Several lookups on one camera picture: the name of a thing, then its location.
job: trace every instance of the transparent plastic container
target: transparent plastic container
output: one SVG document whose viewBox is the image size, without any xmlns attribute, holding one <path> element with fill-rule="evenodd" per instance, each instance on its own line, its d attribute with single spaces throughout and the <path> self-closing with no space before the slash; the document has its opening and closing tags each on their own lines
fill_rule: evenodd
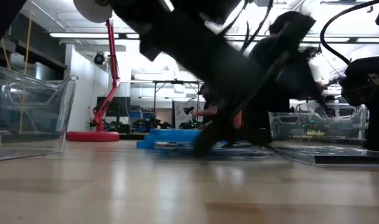
<svg viewBox="0 0 379 224">
<path fill-rule="evenodd" d="M 362 147 L 367 120 L 366 106 L 304 103 L 293 113 L 270 113 L 273 146 L 315 149 Z"/>
<path fill-rule="evenodd" d="M 0 160 L 62 151 L 76 80 L 49 83 L 0 67 Z"/>
</svg>

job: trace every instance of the fluorescent light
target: fluorescent light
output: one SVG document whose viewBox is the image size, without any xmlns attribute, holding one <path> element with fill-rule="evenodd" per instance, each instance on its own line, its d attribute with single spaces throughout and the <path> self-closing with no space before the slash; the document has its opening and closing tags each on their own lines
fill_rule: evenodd
<svg viewBox="0 0 379 224">
<path fill-rule="evenodd" d="M 255 42 L 264 39 L 267 35 L 257 36 Z M 225 38 L 229 41 L 242 42 L 245 40 L 245 35 L 227 35 Z M 379 44 L 379 37 L 359 37 L 359 36 L 326 36 L 325 41 L 328 44 Z M 302 43 L 318 44 L 321 38 L 318 35 L 307 35 L 303 38 Z"/>
<path fill-rule="evenodd" d="M 102 33 L 50 33 L 51 37 L 65 38 L 65 39 L 107 39 L 108 34 Z"/>
<path fill-rule="evenodd" d="M 150 80 L 121 80 L 121 83 L 153 83 Z"/>
<path fill-rule="evenodd" d="M 126 34 L 128 39 L 139 39 L 139 34 Z"/>
<path fill-rule="evenodd" d="M 152 97 L 152 96 L 139 96 L 138 97 L 139 99 L 155 99 L 155 97 Z M 158 100 L 197 100 L 197 98 L 193 97 L 163 97 L 163 96 L 157 96 L 156 99 Z M 204 99 L 202 97 L 199 97 L 199 101 L 204 101 Z"/>
<path fill-rule="evenodd" d="M 302 43 L 300 47 L 319 47 L 319 44 L 307 44 L 307 43 Z"/>
<path fill-rule="evenodd" d="M 170 12 L 174 11 L 174 6 L 172 5 L 170 0 L 164 0 L 166 3 L 167 7 L 169 8 Z"/>
</svg>

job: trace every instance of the ceiling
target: ceiling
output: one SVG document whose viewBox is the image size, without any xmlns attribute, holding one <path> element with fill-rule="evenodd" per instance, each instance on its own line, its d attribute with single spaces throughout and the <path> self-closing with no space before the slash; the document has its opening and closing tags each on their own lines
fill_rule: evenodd
<svg viewBox="0 0 379 224">
<path fill-rule="evenodd" d="M 266 25 L 261 29 L 260 34 L 265 34 L 268 24 L 272 23 L 281 13 L 293 9 L 298 6 L 300 0 L 288 0 L 286 5 L 276 5 L 266 21 Z M 326 5 L 321 4 L 320 0 L 305 0 L 302 7 L 298 8 L 305 14 L 310 14 L 317 20 L 312 28 L 312 32 L 318 34 L 323 25 L 334 15 L 338 14 L 350 6 Z M 232 20 L 241 8 L 239 5 L 232 13 L 229 20 Z M 379 6 L 374 6 L 372 12 L 370 9 L 364 9 L 352 12 L 346 16 L 337 19 L 328 29 L 326 35 L 379 35 L 379 27 L 375 25 L 374 20 L 379 12 Z M 87 21 L 78 13 L 73 5 L 72 0 L 31 0 L 22 9 L 22 13 L 26 16 L 34 13 L 34 21 L 49 32 L 106 32 L 104 24 L 95 24 Z M 251 30 L 255 30 L 264 17 L 266 7 L 258 7 L 250 4 L 245 11 L 242 12 L 239 19 L 229 31 L 230 34 L 245 34 L 246 21 L 249 22 Z M 120 18 L 113 15 L 115 32 L 133 32 Z M 208 24 L 212 30 L 220 30 L 221 27 Z M 83 45 L 107 45 L 107 40 L 81 40 L 77 42 L 77 47 Z M 171 58 L 160 56 L 160 60 L 150 62 L 139 53 L 139 42 L 137 40 L 117 40 L 116 45 L 126 46 L 127 52 L 130 54 L 131 65 L 134 73 L 163 73 L 163 69 L 167 64 L 171 63 Z M 233 44 L 239 48 L 240 43 Z M 352 59 L 365 57 L 369 55 L 379 55 L 379 45 L 334 45 L 333 48 L 340 53 L 345 54 Z M 324 51 L 323 55 L 318 56 L 314 63 L 317 70 L 321 73 L 331 73 L 335 69 L 344 66 L 338 58 Z"/>
</svg>

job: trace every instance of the black monitor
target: black monitor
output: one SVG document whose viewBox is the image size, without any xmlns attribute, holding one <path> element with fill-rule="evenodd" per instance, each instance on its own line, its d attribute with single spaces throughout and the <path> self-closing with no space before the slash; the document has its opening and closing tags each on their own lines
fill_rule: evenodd
<svg viewBox="0 0 379 224">
<path fill-rule="evenodd" d="M 98 97 L 96 104 L 101 106 L 102 102 L 106 97 Z M 113 97 L 112 101 L 109 104 L 109 108 L 106 111 L 105 116 L 109 117 L 124 117 L 129 116 L 130 111 L 130 97 Z"/>
</svg>

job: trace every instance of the wooden floor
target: wooden floor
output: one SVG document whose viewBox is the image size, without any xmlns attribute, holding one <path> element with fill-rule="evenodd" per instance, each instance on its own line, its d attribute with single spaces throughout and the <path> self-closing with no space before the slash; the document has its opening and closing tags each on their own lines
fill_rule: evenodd
<svg viewBox="0 0 379 224">
<path fill-rule="evenodd" d="M 68 142 L 0 162 L 0 224 L 379 223 L 379 169 L 155 159 L 134 146 Z"/>
</svg>

